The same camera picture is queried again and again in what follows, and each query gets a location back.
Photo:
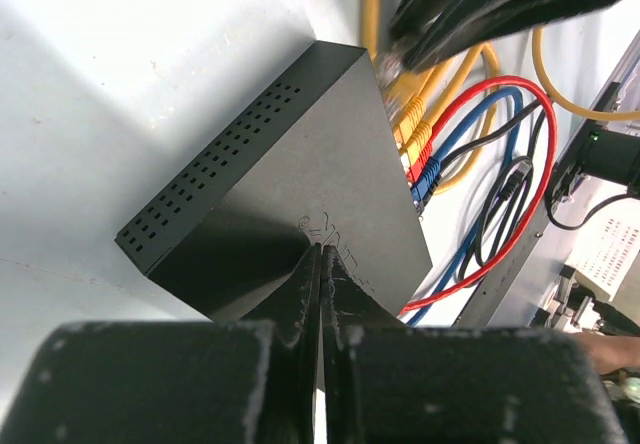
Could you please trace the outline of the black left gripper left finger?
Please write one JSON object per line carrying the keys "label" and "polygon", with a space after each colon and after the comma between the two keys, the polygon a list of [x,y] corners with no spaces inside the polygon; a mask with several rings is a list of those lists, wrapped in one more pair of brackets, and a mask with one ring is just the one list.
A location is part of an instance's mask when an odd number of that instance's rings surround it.
{"label": "black left gripper left finger", "polygon": [[52,332],[5,443],[309,443],[321,249],[235,322],[89,321]]}

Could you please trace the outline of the black network switch box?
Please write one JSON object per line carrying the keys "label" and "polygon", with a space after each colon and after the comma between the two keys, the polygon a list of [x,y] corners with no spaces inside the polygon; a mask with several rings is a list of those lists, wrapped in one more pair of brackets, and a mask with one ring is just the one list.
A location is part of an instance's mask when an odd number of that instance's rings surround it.
{"label": "black network switch box", "polygon": [[117,234],[149,280],[213,320],[247,314],[313,245],[398,314],[431,269],[366,50],[318,41]]}

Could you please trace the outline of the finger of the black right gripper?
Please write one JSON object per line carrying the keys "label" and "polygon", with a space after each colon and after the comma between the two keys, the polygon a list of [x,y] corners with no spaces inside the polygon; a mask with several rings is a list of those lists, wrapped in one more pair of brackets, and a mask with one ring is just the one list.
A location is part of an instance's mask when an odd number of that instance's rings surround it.
{"label": "finger of the black right gripper", "polygon": [[422,72],[486,41],[620,0],[401,0],[389,28],[405,70]]}

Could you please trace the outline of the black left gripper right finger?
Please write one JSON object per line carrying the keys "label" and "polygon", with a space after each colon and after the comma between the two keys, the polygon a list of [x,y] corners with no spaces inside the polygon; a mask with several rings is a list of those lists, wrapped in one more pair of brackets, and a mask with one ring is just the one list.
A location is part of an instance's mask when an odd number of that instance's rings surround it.
{"label": "black left gripper right finger", "polygon": [[331,443],[624,443],[586,354],[549,329],[411,328],[322,253]]}

